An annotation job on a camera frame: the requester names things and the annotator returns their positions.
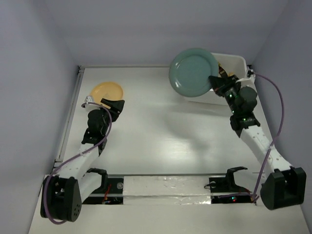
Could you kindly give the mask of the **dark round patterned plate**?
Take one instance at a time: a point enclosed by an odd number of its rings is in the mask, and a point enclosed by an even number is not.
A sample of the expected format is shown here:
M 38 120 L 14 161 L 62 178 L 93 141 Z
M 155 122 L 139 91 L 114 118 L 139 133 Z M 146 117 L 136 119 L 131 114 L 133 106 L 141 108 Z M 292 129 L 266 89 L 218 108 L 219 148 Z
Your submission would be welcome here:
M 227 78 L 228 74 L 227 72 L 224 70 L 224 68 L 221 66 L 221 64 L 218 62 L 218 74 L 221 78 Z

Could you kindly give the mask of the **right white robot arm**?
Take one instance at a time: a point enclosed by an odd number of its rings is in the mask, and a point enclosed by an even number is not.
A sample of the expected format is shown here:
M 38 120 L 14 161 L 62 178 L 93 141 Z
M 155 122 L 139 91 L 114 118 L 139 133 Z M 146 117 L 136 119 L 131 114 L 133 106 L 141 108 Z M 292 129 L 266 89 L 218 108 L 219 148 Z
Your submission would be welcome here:
M 258 180 L 254 188 L 255 192 L 260 192 L 265 207 L 275 210 L 302 204 L 307 175 L 301 167 L 292 166 L 275 148 L 275 141 L 265 135 L 254 115 L 255 89 L 242 86 L 235 75 L 227 78 L 209 76 L 209 82 L 215 94 L 225 98 L 232 111 L 231 128 L 261 163 L 259 173 L 266 174 L 266 181 Z

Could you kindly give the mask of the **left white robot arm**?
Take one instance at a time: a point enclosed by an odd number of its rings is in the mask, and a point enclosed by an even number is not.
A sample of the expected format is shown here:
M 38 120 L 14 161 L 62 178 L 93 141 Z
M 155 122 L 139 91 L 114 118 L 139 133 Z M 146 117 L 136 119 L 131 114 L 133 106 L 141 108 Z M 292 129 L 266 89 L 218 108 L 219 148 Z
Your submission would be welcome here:
M 88 112 L 87 128 L 78 153 L 56 167 L 42 184 L 40 215 L 60 225 L 75 222 L 82 203 L 96 191 L 108 189 L 105 169 L 93 168 L 107 143 L 112 124 L 121 114 L 124 100 L 102 99 L 95 103 L 87 96 L 82 108 Z

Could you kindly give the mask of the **teal round plate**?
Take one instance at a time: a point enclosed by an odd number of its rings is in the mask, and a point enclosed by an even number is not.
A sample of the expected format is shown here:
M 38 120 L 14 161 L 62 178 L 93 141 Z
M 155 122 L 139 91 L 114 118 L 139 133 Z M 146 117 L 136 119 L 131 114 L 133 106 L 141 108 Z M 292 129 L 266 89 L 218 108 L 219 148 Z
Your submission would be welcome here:
M 180 52 L 171 62 L 169 82 L 184 97 L 199 97 L 212 88 L 209 76 L 218 76 L 218 62 L 214 55 L 201 48 Z

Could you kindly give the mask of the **yellow round plate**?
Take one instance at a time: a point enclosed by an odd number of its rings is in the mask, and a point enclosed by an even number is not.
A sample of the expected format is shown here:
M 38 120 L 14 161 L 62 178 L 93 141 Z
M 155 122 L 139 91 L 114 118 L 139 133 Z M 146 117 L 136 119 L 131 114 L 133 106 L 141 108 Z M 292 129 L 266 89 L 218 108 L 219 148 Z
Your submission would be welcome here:
M 109 108 L 109 106 L 101 103 L 101 100 L 103 98 L 111 101 L 122 100 L 123 89 L 119 84 L 115 82 L 102 82 L 93 88 L 93 90 L 90 92 L 90 95 L 93 97 L 96 103 L 101 104 L 106 108 Z

